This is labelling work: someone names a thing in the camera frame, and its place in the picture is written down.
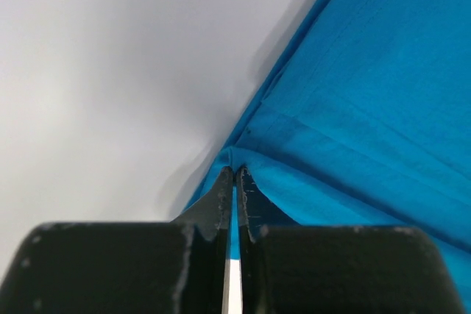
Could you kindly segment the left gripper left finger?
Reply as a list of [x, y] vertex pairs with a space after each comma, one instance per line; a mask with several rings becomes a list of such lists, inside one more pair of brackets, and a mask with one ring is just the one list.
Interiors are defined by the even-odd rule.
[[22, 241], [3, 313], [225, 313], [234, 173], [170, 222], [55, 222]]

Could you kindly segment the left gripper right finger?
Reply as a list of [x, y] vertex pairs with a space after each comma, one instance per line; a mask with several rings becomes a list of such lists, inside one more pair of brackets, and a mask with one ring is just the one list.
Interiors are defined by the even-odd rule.
[[407, 226], [303, 226], [238, 170], [244, 313], [463, 313], [433, 241]]

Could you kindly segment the blue t shirt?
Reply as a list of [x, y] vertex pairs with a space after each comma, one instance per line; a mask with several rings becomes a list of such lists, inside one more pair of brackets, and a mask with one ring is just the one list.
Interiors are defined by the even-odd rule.
[[410, 224], [470, 305], [470, 0], [317, 0], [194, 193], [226, 165], [302, 224]]

